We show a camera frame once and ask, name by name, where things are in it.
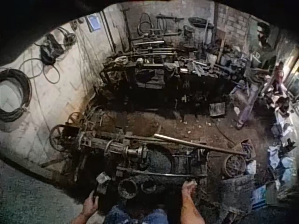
hand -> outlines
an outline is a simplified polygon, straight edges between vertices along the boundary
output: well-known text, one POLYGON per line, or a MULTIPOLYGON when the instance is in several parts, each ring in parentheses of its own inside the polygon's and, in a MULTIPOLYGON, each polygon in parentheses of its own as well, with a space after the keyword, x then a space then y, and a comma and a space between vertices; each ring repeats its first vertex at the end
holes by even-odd
POLYGON ((93 203, 93 193, 94 190, 90 193, 89 197, 84 201, 83 204, 82 215, 87 218, 91 217, 98 209, 99 196, 95 197, 93 203))
POLYGON ((194 192, 196 186, 197 186, 197 183, 195 180, 192 180, 190 182, 185 181, 182 186, 182 195, 191 196, 191 194, 194 192))

dirt floor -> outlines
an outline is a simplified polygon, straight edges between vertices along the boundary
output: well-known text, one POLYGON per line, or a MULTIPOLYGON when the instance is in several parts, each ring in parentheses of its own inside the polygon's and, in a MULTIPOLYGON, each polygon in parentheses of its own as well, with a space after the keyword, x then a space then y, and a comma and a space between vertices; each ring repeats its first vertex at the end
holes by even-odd
MULTIPOLYGON (((115 132, 117 113, 110 111, 104 119, 105 131, 115 132)), ((228 107, 226 115, 221 118, 187 114, 185 122, 178 113, 167 119, 153 112, 133 112, 127 114, 126 131, 134 135, 150 137, 155 133, 164 134, 182 140, 205 140, 208 145, 221 148, 232 148, 243 140, 250 139, 256 150, 257 161, 255 184, 261 186, 271 178, 267 171, 267 149, 273 144, 269 119, 253 116, 248 125, 236 130, 237 115, 228 107)), ((207 193, 210 200, 217 201, 218 183, 222 179, 221 167, 227 154, 211 152, 208 161, 207 193)))

jeans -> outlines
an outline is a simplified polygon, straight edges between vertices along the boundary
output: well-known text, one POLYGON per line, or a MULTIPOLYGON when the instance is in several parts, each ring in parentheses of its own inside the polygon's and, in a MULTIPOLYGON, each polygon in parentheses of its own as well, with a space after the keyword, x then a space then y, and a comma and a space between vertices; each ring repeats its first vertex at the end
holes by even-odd
POLYGON ((164 210, 156 209, 138 222, 138 220, 131 219, 118 205, 115 205, 106 215, 104 224, 168 224, 168 220, 164 210))

hose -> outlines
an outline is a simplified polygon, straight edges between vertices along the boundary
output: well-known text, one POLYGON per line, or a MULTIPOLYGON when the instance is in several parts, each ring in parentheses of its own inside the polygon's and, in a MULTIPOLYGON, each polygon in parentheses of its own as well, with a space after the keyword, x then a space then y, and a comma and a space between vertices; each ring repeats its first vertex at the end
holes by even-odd
POLYGON ((17 81, 17 84, 20 85, 23 93, 23 99, 20 107, 11 112, 4 111, 0 108, 0 120, 4 122, 13 122, 20 118, 26 111, 25 107, 29 106, 32 96, 31 82, 25 73, 17 69, 6 69, 0 72, 0 83, 12 80, 17 81))

handwheel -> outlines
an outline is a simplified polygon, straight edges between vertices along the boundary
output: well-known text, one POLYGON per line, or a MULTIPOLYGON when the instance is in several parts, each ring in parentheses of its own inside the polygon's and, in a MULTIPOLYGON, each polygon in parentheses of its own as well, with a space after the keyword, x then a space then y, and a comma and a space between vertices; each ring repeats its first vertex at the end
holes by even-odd
POLYGON ((84 115, 80 112, 71 113, 67 119, 69 124, 79 124, 84 119, 84 115))
POLYGON ((65 148, 63 147, 65 142, 64 129, 65 125, 56 125, 50 131, 50 145, 59 152, 65 151, 65 148))

